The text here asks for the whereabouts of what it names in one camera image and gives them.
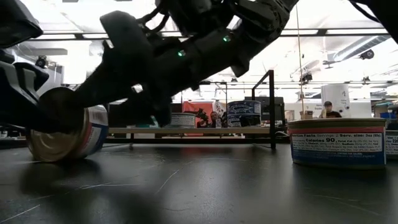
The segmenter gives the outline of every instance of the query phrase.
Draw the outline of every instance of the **box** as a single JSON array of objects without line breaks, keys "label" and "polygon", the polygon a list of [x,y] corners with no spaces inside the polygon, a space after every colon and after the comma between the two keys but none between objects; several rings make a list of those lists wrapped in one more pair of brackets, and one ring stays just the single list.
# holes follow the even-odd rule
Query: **box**
[{"label": "box", "polygon": [[301,119],[312,119],[313,111],[300,111]]}]

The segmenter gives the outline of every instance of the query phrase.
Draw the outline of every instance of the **black table surface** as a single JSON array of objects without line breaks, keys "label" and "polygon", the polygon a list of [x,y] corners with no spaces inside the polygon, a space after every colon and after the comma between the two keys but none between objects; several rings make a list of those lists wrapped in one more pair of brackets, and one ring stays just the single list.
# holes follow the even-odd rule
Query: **black table surface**
[{"label": "black table surface", "polygon": [[398,223],[398,163],[305,167],[289,145],[123,145],[63,164],[2,150],[0,223]]}]

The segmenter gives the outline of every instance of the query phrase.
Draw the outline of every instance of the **nutrition facts label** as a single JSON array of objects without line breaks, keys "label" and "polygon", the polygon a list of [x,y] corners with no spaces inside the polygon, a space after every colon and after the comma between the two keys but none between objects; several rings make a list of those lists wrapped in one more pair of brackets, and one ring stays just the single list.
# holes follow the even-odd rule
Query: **nutrition facts label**
[{"label": "nutrition facts label", "polygon": [[382,152],[382,136],[383,133],[292,134],[292,149],[325,152]]},{"label": "nutrition facts label", "polygon": [[398,155],[398,136],[386,136],[386,154]]}]

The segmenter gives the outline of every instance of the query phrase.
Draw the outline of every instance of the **tuna can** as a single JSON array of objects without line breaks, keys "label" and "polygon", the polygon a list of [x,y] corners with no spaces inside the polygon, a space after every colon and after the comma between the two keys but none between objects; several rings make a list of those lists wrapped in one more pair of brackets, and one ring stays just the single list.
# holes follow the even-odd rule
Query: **tuna can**
[{"label": "tuna can", "polygon": [[386,165],[385,119],[328,118],[288,124],[294,163],[342,169]]},{"label": "tuna can", "polygon": [[261,115],[258,114],[229,114],[228,127],[261,127]]},{"label": "tuna can", "polygon": [[234,101],[228,103],[228,114],[261,115],[261,103],[254,100]]},{"label": "tuna can", "polygon": [[398,159],[398,131],[386,131],[386,156],[387,159]]},{"label": "tuna can", "polygon": [[172,113],[169,128],[195,128],[196,116],[190,113]]},{"label": "tuna can", "polygon": [[73,110],[63,106],[64,100],[73,90],[64,87],[53,88],[39,99],[39,105],[49,114],[70,125],[69,134],[46,134],[27,131],[29,150],[35,159],[55,162],[62,159],[82,159],[102,148],[108,135],[108,114],[104,106]]}]

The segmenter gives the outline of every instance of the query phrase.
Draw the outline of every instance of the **green led light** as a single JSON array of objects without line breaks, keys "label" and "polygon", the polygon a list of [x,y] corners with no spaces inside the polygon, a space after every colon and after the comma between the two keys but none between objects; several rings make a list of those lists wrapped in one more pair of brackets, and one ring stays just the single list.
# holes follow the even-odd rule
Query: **green led light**
[{"label": "green led light", "polygon": [[180,51],[177,53],[177,55],[178,55],[179,57],[183,57],[183,56],[185,56],[185,51],[184,51],[184,50],[180,50]]},{"label": "green led light", "polygon": [[225,37],[223,37],[223,41],[229,42],[229,41],[231,41],[231,38],[229,36],[225,36]]}]

